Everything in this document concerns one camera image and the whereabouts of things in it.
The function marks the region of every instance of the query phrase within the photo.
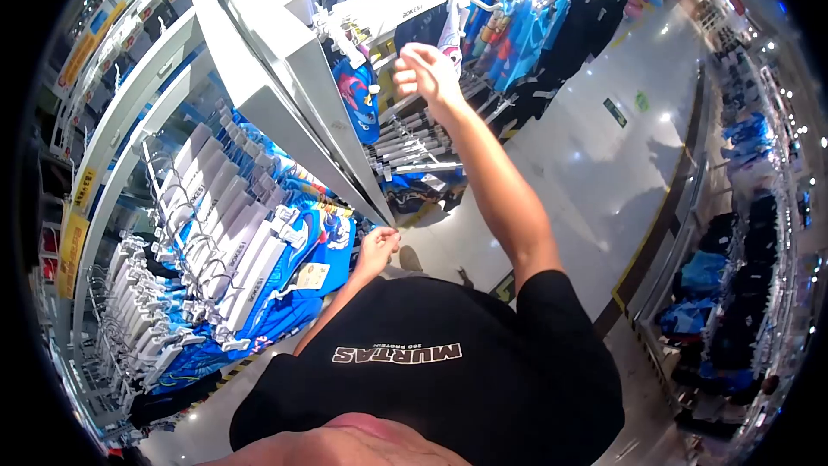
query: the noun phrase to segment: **shoe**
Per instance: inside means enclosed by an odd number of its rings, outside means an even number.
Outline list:
[[[400,247],[400,268],[409,272],[422,272],[420,258],[409,245]]]

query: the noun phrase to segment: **green sticker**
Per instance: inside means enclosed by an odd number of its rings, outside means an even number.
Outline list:
[[[612,102],[609,98],[604,99],[604,106],[609,110],[609,113],[613,115],[615,120],[624,128],[627,125],[627,118],[624,117],[624,114],[621,113],[621,110],[616,107],[615,103]]]
[[[635,107],[642,113],[650,109],[650,100],[647,99],[647,94],[640,90],[635,95]]]

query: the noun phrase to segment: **yellow sign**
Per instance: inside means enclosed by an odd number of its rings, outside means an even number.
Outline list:
[[[96,34],[93,35],[91,31],[87,31],[83,37],[81,37],[80,43],[72,49],[69,60],[64,64],[63,69],[60,72],[60,76],[57,78],[57,86],[61,90],[68,91],[75,85],[75,80],[78,79],[78,73],[80,73],[81,67],[84,66],[89,55],[98,48],[101,40],[104,39],[104,36],[109,31],[109,28],[112,27],[112,24],[116,19],[118,19],[118,16],[120,16],[121,12],[126,8],[127,3],[121,0],[118,5],[116,5],[114,9],[109,12],[109,16],[100,25]]]
[[[75,297],[75,279],[78,275],[80,253],[84,250],[86,231],[89,222],[85,217],[70,212],[69,223],[60,243],[60,255],[57,269],[57,293],[61,297],[73,299]]]
[[[89,201],[89,193],[92,190],[92,185],[95,182],[95,170],[86,168],[84,175],[80,177],[80,187],[75,193],[75,207],[80,208],[81,211],[86,210],[86,203]]]

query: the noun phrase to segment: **left hand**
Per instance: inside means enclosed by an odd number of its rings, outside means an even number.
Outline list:
[[[354,275],[373,279],[388,264],[388,256],[400,250],[400,233],[390,227],[377,227],[363,239]]]

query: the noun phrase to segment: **cartoon print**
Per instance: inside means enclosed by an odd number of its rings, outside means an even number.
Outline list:
[[[354,98],[357,90],[363,88],[367,92],[367,88],[364,83],[359,81],[355,76],[346,76],[345,74],[339,75],[336,87],[339,88],[339,95],[342,96],[342,98],[345,99],[354,110],[358,109],[357,101]]]
[[[359,127],[362,129],[371,129],[370,125],[377,123],[377,120],[374,119],[373,114],[370,112],[364,114],[362,112],[355,110],[354,114],[357,116],[357,123],[359,124]]]

